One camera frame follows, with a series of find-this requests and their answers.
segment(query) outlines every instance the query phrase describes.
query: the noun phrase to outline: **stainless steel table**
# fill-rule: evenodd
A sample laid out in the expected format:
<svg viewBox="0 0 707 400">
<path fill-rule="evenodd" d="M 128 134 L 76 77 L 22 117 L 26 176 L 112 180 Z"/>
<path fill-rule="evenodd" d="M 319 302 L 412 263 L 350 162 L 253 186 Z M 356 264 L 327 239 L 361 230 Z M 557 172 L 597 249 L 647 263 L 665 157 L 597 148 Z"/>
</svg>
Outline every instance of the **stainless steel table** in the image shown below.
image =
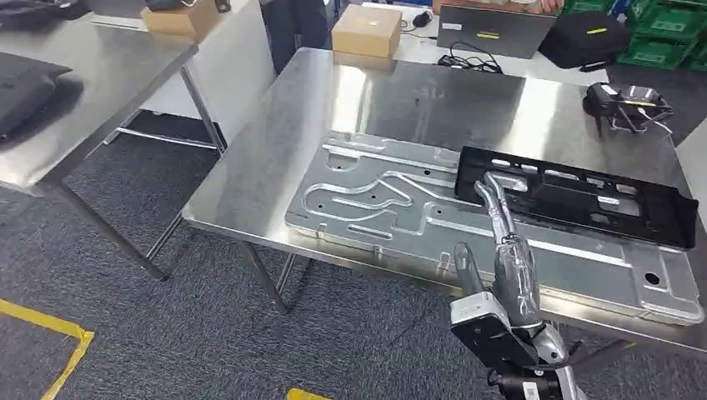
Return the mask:
<svg viewBox="0 0 707 400">
<path fill-rule="evenodd" d="M 264 97 L 250 123 L 183 210 L 197 228 L 238 239 L 273 303 L 294 254 L 346 268 L 410 278 L 459 294 L 435 265 L 307 237 L 285 213 L 320 139 L 331 130 L 367 133 L 455 151 L 464 144 L 676 186 L 688 194 L 673 143 L 660 129 L 641 136 L 597 132 L 581 105 L 585 87 L 537 79 L 302 49 Z M 707 236 L 690 252 L 699 290 Z M 276 284 L 252 244 L 293 254 Z M 548 319 L 618 338 L 578 367 L 606 363 L 635 343 L 707 359 L 707 323 L 678 327 L 543 297 Z"/>
<path fill-rule="evenodd" d="M 0 52 L 73 69 L 60 78 L 60 100 L 23 125 L 27 132 L 0 147 L 0 186 L 35 196 L 56 193 L 137 265 L 155 278 L 165 278 L 149 258 L 162 246 L 167 232 L 148 257 L 143 256 L 66 186 L 63 178 L 177 72 L 181 72 L 203 117 L 213 148 L 224 150 L 225 141 L 185 66 L 197 48 L 175 37 L 98 27 L 79 20 L 41 32 L 1 31 Z"/>
</svg>

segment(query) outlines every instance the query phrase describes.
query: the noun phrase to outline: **yellow floor tape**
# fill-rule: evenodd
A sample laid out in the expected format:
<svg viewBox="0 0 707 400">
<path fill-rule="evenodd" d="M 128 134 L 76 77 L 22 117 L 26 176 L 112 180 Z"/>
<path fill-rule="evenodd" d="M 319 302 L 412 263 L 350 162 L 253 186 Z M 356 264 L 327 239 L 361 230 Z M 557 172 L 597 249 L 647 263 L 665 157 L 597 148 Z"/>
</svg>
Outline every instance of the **yellow floor tape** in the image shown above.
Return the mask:
<svg viewBox="0 0 707 400">
<path fill-rule="evenodd" d="M 76 350 L 73 351 L 71 358 L 68 359 L 68 364 L 64 368 L 63 372 L 52 386 L 42 395 L 41 400 L 53 400 L 59 389 L 62 388 L 63 384 L 68 379 L 68 376 L 73 372 L 73 369 L 81 361 L 83 354 L 86 353 L 86 348 L 88 344 L 93 340 L 93 332 L 84 331 L 77 324 L 69 321 L 64 321 L 57 317 L 52 317 L 51 315 L 42 314 L 29 308 L 18 306 L 17 304 L 12 304 L 11 302 L 6 302 L 0 298 L 0 313 L 7 314 L 11 317 L 22 319 L 28 323 L 33 323 L 39 325 L 40 327 L 51 329 L 53 331 L 63 333 L 64 335 L 71 336 L 72 338 L 78 339 L 78 346 Z"/>
<path fill-rule="evenodd" d="M 289 389 L 287 400 L 329 400 L 326 397 L 321 397 L 316 394 L 305 392 L 302 389 Z"/>
</svg>

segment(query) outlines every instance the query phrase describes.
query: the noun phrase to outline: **black case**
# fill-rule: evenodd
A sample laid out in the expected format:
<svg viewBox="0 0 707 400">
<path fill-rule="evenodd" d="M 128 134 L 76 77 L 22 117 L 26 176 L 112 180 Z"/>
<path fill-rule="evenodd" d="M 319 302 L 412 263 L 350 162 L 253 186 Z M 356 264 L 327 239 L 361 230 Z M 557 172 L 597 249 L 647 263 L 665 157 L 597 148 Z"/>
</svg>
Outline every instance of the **black case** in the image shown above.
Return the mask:
<svg viewBox="0 0 707 400">
<path fill-rule="evenodd" d="M 560 68 L 610 64 L 630 39 L 631 31 L 606 12 L 573 12 L 557 19 L 539 50 Z"/>
</svg>

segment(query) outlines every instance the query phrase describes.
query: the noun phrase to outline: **green crate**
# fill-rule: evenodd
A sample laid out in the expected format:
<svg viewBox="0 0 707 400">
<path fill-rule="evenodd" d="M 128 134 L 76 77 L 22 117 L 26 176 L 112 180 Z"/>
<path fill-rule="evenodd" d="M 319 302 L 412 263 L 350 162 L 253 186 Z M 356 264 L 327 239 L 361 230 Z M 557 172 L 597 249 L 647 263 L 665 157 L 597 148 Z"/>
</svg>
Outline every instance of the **green crate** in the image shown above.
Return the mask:
<svg viewBox="0 0 707 400">
<path fill-rule="evenodd" d="M 695 46 L 690 56 L 697 60 L 707 61 L 707 41 L 703 40 L 702 43 Z"/>
<path fill-rule="evenodd" d="M 638 1 L 629 8 L 626 26 L 634 33 L 691 40 L 707 27 L 707 7 L 683 2 Z"/>
<path fill-rule="evenodd" d="M 691 69 L 693 71 L 706 71 L 707 72 L 707 58 L 703 58 L 701 60 L 696 60 L 696 59 L 688 59 L 688 62 L 686 64 L 687 69 Z"/>
<path fill-rule="evenodd" d="M 628 50 L 618 57 L 619 62 L 646 67 L 676 69 L 687 57 L 697 40 L 688 42 L 634 34 Z"/>
<path fill-rule="evenodd" d="M 564 4 L 563 13 L 581 13 L 584 11 L 609 11 L 613 0 L 569 0 Z"/>
</svg>

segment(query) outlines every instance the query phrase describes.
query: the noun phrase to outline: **white label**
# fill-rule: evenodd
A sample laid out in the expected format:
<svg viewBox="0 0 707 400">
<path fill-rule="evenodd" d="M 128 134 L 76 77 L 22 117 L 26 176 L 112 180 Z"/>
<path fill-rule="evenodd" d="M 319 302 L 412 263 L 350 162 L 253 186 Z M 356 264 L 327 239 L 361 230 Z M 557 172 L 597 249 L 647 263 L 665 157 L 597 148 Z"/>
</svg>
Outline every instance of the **white label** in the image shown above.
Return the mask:
<svg viewBox="0 0 707 400">
<path fill-rule="evenodd" d="M 616 96 L 618 93 L 614 90 L 613 87 L 609 85 L 601 85 L 601 88 L 604 89 L 605 92 L 607 92 L 611 96 Z"/>
<path fill-rule="evenodd" d="M 461 31 L 462 24 L 461 23 L 442 22 L 442 29 L 452 29 L 454 31 Z"/>
<path fill-rule="evenodd" d="M 535 382 L 523 382 L 523 393 L 525 400 L 540 400 L 538 385 Z"/>
</svg>

